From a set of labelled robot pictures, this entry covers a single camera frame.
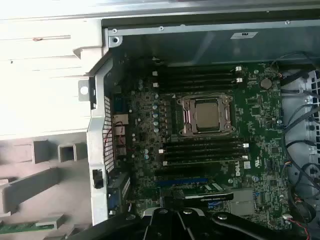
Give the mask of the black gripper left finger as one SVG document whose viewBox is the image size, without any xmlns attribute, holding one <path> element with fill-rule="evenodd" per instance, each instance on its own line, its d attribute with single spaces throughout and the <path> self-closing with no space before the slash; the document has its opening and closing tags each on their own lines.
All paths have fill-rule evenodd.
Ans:
<svg viewBox="0 0 320 240">
<path fill-rule="evenodd" d="M 172 240 L 179 229 L 175 212 L 149 208 L 144 217 L 121 213 L 74 235 L 76 240 Z"/>
</svg>

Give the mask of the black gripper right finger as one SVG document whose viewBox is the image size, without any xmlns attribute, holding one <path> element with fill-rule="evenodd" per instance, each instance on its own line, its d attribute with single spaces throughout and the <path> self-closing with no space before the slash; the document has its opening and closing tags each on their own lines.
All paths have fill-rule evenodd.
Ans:
<svg viewBox="0 0 320 240">
<path fill-rule="evenodd" d="M 276 231 L 228 212 L 212 216 L 185 208 L 178 212 L 188 240 L 308 240 L 291 230 Z"/>
</svg>

